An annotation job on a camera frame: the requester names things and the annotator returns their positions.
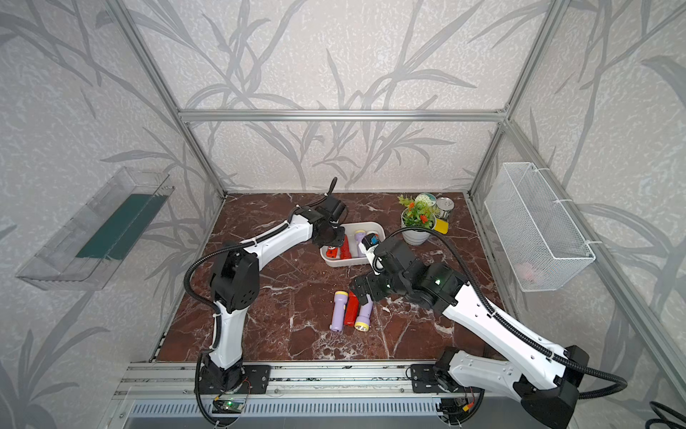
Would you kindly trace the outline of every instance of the transparent plastic shelf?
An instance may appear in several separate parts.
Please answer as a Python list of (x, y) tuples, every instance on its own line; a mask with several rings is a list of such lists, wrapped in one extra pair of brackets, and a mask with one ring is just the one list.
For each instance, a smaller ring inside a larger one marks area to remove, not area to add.
[(45, 290), (101, 290), (174, 187), (123, 167), (17, 273)]

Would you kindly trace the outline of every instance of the purple flashlight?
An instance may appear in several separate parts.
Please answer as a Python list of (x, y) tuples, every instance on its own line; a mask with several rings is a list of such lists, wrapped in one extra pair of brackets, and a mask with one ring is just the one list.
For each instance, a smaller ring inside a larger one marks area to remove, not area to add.
[(359, 314), (357, 315), (357, 320), (355, 321), (355, 329), (358, 331), (367, 332), (369, 330), (369, 318), (372, 315), (372, 297), (367, 294), (367, 304), (359, 308)]
[(333, 294), (333, 318), (331, 318), (330, 330), (334, 332), (341, 332), (343, 330), (343, 318), (345, 317), (345, 305), (347, 302), (348, 292), (338, 290)]

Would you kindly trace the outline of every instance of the white flower pot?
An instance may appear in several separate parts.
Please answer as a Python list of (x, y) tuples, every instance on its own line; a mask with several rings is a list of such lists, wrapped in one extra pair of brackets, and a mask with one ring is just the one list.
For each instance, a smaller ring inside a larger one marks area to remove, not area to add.
[[(403, 225), (403, 228), (405, 227), (405, 221), (403, 220), (403, 215), (407, 209), (403, 211), (400, 215), (400, 222)], [(434, 221), (433, 224), (436, 224), (436, 217), (431, 215), (431, 219)], [(424, 233), (420, 231), (403, 231), (403, 239), (405, 239), (405, 243), (410, 244), (412, 246), (419, 246), (423, 242), (427, 241), (431, 234), (430, 233)]]

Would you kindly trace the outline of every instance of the yellow sponge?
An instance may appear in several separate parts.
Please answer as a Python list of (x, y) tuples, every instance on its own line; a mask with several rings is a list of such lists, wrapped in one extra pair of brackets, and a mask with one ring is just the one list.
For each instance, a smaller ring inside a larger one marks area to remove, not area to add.
[(438, 231), (441, 234), (447, 234), (448, 233), (448, 222), (441, 220), (441, 219), (436, 219), (436, 224), (434, 225), (434, 231)]

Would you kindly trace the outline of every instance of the wallpaper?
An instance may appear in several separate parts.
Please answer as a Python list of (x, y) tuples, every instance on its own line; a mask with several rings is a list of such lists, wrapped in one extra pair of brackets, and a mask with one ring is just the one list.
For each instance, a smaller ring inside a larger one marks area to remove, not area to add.
[[(147, 360), (220, 200), (104, 4), (0, 3), (0, 426), (92, 428)], [(15, 277), (121, 167), (176, 187), (103, 290)]]
[(183, 108), (502, 108), (532, 0), (126, 0)]
[(465, 190), (494, 131), (492, 122), (194, 124), (225, 188), (239, 192), (327, 189), (334, 176), (341, 190)]
[[(535, 332), (564, 346), (578, 345), (590, 355), (589, 366), (616, 373), (628, 381), (621, 393), (577, 403), (571, 429), (642, 429), (655, 414), (648, 402), (659, 401), (683, 412), (665, 376), (658, 370), (643, 342), (636, 335), (593, 265), (561, 289), (523, 293), (515, 279), (498, 236), (484, 207), (484, 199), (503, 162), (529, 161), (505, 136), (486, 175), (474, 193), (474, 201), (486, 229), (496, 264), (505, 277), (501, 294), (509, 294), (519, 320)], [(580, 390), (606, 386), (606, 382), (584, 377)]]
[(514, 118), (686, 352), (686, 2), (569, 9)]

